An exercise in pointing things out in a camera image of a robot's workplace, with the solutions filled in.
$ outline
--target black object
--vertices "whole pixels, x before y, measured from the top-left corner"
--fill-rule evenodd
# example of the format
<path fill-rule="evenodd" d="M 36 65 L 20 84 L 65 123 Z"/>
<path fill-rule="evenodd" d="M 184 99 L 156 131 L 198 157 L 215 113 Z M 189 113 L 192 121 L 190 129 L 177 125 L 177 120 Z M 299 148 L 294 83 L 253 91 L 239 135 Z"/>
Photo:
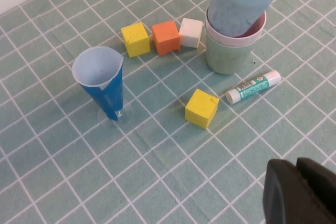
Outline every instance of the black object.
<path fill-rule="evenodd" d="M 336 224 L 336 174 L 308 158 L 267 164 L 266 224 Z"/>

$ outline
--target toy block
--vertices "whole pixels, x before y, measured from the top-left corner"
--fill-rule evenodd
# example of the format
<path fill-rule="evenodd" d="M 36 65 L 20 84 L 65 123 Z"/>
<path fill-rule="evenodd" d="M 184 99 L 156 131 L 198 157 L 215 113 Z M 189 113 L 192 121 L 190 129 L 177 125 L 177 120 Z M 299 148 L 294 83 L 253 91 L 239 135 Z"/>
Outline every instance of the toy block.
<path fill-rule="evenodd" d="M 184 18 L 180 27 L 181 46 L 198 48 L 203 22 Z"/>
<path fill-rule="evenodd" d="M 152 26 L 153 41 L 159 56 L 174 50 L 180 50 L 181 38 L 174 21 L 167 21 Z"/>
<path fill-rule="evenodd" d="M 185 107 L 185 119 L 206 129 L 217 112 L 218 103 L 219 98 L 196 89 Z"/>
<path fill-rule="evenodd" d="M 121 33 L 130 58 L 151 51 L 149 37 L 142 23 L 123 27 Z"/>

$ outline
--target white cap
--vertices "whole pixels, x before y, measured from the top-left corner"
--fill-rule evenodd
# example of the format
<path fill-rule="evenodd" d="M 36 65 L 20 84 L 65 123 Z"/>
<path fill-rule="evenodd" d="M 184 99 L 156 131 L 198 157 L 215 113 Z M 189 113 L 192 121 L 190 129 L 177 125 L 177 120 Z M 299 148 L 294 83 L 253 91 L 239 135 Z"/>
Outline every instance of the white cap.
<path fill-rule="evenodd" d="M 225 96 L 226 96 L 226 99 L 231 104 L 234 104 L 234 103 L 239 102 L 241 100 L 240 94 L 239 94 L 238 90 L 236 90 L 236 89 L 231 89 L 231 90 L 227 91 Z"/>
<path fill-rule="evenodd" d="M 281 75 L 278 71 L 274 70 L 264 75 L 268 80 L 268 84 L 270 87 L 278 84 L 281 81 Z"/>

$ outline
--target glue stick label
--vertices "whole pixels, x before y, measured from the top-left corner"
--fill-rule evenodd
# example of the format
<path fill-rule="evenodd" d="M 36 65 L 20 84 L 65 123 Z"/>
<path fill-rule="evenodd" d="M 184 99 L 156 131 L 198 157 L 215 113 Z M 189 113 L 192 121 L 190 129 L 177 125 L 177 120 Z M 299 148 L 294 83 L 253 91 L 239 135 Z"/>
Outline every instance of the glue stick label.
<path fill-rule="evenodd" d="M 268 80 L 264 76 L 261 76 L 253 81 L 246 82 L 236 87 L 236 90 L 239 92 L 240 98 L 242 99 L 261 90 L 267 89 L 268 87 Z"/>

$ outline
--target paper cup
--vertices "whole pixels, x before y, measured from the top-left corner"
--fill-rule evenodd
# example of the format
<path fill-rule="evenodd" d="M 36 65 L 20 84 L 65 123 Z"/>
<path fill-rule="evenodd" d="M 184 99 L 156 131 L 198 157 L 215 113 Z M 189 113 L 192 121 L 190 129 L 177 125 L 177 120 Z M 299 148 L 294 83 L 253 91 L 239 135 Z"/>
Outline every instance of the paper cup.
<path fill-rule="evenodd" d="M 123 56 L 109 47 L 82 52 L 72 65 L 74 79 L 93 98 L 109 119 L 118 120 L 122 100 Z"/>
<path fill-rule="evenodd" d="M 243 47 L 229 47 L 215 41 L 206 30 L 206 61 L 220 74 L 233 74 L 246 62 L 255 42 Z"/>
<path fill-rule="evenodd" d="M 266 24 L 266 12 L 264 12 L 257 21 L 254 22 L 254 24 L 250 27 L 250 29 L 244 33 L 241 36 L 238 37 L 227 37 L 225 35 L 222 35 L 218 33 L 209 23 L 208 17 L 207 17 L 208 10 L 205 12 L 205 27 L 210 36 L 217 41 L 218 43 L 230 46 L 230 47 L 243 47 L 248 44 L 251 44 L 252 42 L 256 41 L 261 33 L 263 32 L 263 28 Z"/>
<path fill-rule="evenodd" d="M 211 0 L 208 19 L 211 26 L 227 37 L 247 32 L 273 0 Z"/>

